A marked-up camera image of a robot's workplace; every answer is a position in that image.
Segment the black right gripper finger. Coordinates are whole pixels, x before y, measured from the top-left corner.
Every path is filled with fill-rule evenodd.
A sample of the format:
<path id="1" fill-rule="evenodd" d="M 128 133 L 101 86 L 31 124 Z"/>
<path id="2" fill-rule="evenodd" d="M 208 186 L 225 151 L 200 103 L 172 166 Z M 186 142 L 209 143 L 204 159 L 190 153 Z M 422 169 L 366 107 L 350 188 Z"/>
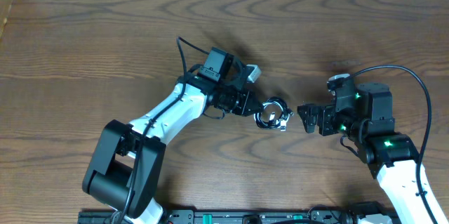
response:
<path id="1" fill-rule="evenodd" d="M 304 104 L 297 107 L 297 113 L 302 121 L 316 121 L 321 107 L 315 104 Z"/>
<path id="2" fill-rule="evenodd" d="M 307 133 L 313 133 L 317 124 L 316 117 L 306 117 L 302 119 L 304 129 Z"/>

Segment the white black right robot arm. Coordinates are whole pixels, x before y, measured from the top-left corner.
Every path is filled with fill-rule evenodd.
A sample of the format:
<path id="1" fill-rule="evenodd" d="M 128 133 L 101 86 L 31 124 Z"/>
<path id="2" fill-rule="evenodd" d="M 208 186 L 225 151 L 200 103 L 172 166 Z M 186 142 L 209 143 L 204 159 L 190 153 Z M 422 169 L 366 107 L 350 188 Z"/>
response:
<path id="1" fill-rule="evenodd" d="M 418 151 L 406 134 L 395 130 L 392 94 L 386 84 L 356 85 L 353 80 L 329 81 L 329 105 L 298 107 L 307 133 L 341 133 L 354 142 L 357 156 L 370 169 L 402 223 L 447 223 L 430 188 Z"/>

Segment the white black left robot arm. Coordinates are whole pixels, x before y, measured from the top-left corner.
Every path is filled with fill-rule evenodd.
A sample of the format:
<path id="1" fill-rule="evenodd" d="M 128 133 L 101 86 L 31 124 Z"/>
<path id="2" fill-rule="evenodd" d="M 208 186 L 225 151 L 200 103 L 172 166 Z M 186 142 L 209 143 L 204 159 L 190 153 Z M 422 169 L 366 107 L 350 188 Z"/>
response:
<path id="1" fill-rule="evenodd" d="M 115 209 L 111 223 L 159 223 L 164 210 L 154 195 L 169 142 L 209 107 L 242 117 L 261 112 L 262 103 L 246 88 L 260 74 L 257 65 L 212 48 L 205 63 L 185 69 L 172 93 L 151 111 L 103 128 L 82 190 Z"/>

